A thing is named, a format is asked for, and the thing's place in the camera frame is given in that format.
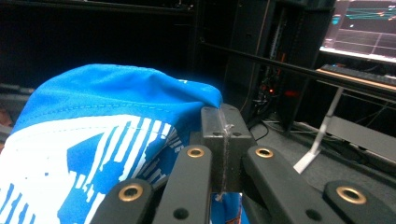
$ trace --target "blue and white fabric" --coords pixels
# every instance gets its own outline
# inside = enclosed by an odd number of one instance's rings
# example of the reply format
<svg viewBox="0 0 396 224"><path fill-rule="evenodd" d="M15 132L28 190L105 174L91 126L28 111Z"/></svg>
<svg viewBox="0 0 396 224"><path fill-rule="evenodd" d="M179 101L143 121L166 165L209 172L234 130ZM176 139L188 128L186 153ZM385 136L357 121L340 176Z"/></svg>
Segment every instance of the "blue and white fabric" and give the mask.
<svg viewBox="0 0 396 224"><path fill-rule="evenodd" d="M120 181L169 175L201 128L200 109L220 103L209 85L134 66L91 64L50 79L0 155L0 223L89 223Z"/></svg>

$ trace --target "monitor screen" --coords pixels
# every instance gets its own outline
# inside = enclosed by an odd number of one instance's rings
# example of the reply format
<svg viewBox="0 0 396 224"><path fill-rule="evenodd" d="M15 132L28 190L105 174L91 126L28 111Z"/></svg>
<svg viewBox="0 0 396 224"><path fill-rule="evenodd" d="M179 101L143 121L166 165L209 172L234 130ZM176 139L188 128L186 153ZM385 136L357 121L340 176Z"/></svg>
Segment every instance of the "monitor screen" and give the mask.
<svg viewBox="0 0 396 224"><path fill-rule="evenodd" d="M396 63L396 0L337 0L320 50Z"/></svg>

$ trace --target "brass ring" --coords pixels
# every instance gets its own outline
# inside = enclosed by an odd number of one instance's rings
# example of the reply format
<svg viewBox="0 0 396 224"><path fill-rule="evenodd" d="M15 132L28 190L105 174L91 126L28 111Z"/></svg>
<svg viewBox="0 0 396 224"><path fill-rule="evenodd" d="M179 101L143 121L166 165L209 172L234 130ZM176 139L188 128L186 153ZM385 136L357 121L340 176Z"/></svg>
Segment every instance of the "brass ring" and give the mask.
<svg viewBox="0 0 396 224"><path fill-rule="evenodd" d="M354 204L364 204L367 202L367 198L366 196L364 196L360 191L353 189L351 187L338 187L336 189L337 194L344 199L345 201L349 202L349 203L354 203ZM353 193L355 197L351 197L349 195L347 195L347 192L351 192Z"/></svg>
<svg viewBox="0 0 396 224"><path fill-rule="evenodd" d="M204 154L205 152L198 147L190 148L189 150L187 150L187 155L193 158L203 157Z"/></svg>
<svg viewBox="0 0 396 224"><path fill-rule="evenodd" d="M134 194L128 194L128 190L129 189L134 189ZM143 188L142 186L138 185L138 184L130 184L128 186L123 187L120 192L119 192L119 198L120 200L124 201L124 202L131 202L134 201L138 198L140 198L140 196L142 196L143 194Z"/></svg>
<svg viewBox="0 0 396 224"><path fill-rule="evenodd" d="M270 149L261 147L256 149L256 155L268 159L274 156L274 152Z"/></svg>

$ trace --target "metal hole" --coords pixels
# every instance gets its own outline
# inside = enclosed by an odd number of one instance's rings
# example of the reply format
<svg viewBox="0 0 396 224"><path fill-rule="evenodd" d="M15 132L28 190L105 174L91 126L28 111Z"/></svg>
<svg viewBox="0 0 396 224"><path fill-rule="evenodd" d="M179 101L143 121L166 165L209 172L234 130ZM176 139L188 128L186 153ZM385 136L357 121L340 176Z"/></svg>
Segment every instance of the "metal hole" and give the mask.
<svg viewBox="0 0 396 224"><path fill-rule="evenodd" d="M143 188L138 184L130 184L123 187L119 192L119 198L123 202L134 201L143 194Z"/></svg>
<svg viewBox="0 0 396 224"><path fill-rule="evenodd" d="M271 158L274 156L274 152L267 148L257 148L256 155L263 157L263 158Z"/></svg>
<svg viewBox="0 0 396 224"><path fill-rule="evenodd" d="M305 211L306 215L315 221L321 221L321 215L318 211L314 209L308 209Z"/></svg>
<svg viewBox="0 0 396 224"><path fill-rule="evenodd" d="M358 190L353 189L352 187L338 187L336 189L337 194L349 203L354 204L364 204L367 202L367 198Z"/></svg>
<svg viewBox="0 0 396 224"><path fill-rule="evenodd" d="M189 211L185 208L178 208L174 211L174 217L179 220L184 220L189 216Z"/></svg>
<svg viewBox="0 0 396 224"><path fill-rule="evenodd" d="M187 155L189 155L190 157L193 157L193 158L202 157L202 156L204 156L204 154L205 154L205 152L198 147L190 148L189 150L187 150Z"/></svg>

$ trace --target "black bar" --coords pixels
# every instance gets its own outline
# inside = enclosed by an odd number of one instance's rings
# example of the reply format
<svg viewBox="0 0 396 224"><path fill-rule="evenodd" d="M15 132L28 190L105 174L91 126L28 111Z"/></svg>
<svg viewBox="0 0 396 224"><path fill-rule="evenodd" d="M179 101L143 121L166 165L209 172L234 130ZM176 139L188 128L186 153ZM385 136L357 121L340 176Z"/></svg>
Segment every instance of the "black bar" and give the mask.
<svg viewBox="0 0 396 224"><path fill-rule="evenodd" d="M241 52L238 50L234 50L234 49L226 49L226 48L208 44L205 42L201 42L201 46L206 47L208 49L213 49L213 50L217 50L217 51L220 51L223 53L232 54L234 56L239 56L239 57L242 57L245 59L249 59L256 63L277 67L277 68L285 70L285 71L290 71L292 73L295 73L295 74L298 74L301 76L310 77L310 78L313 78L316 80L327 82L329 84L344 87L344 88L350 89L352 91L359 91L359 92L371 94L373 96L377 96L380 98L388 99L391 101L396 101L396 91L391 90L391 89L378 87L378 86L368 84L368 83L357 82L357 81L353 81L353 80L350 80L347 78L332 77L332 76L317 72L312 69L303 68L303 67L296 66L293 64L289 64L289 63L281 63L281 62L278 62L275 60L266 59L266 58L252 55L252 54L247 54L247 53L244 53L244 52Z"/></svg>
<svg viewBox="0 0 396 224"><path fill-rule="evenodd" d="M277 151L251 147L243 163L271 215L271 223L343 223Z"/></svg>
<svg viewBox="0 0 396 224"><path fill-rule="evenodd" d="M368 190L345 180L327 183L323 198L346 223L394 223L396 214Z"/></svg>
<svg viewBox="0 0 396 224"><path fill-rule="evenodd" d="M0 1L0 4L32 6L32 7L60 7L75 9L90 9L116 12L146 13L153 15L172 15L172 16L193 16L193 11L185 9L168 8L168 7L145 7L127 4L103 3L103 2L85 2L73 0L42 0L42 1Z"/></svg>
<svg viewBox="0 0 396 224"><path fill-rule="evenodd" d="M179 152L153 223L209 223L211 163L207 147Z"/></svg>
<svg viewBox="0 0 396 224"><path fill-rule="evenodd" d="M152 187L147 181L124 180L106 195L91 223L144 223L152 195Z"/></svg>

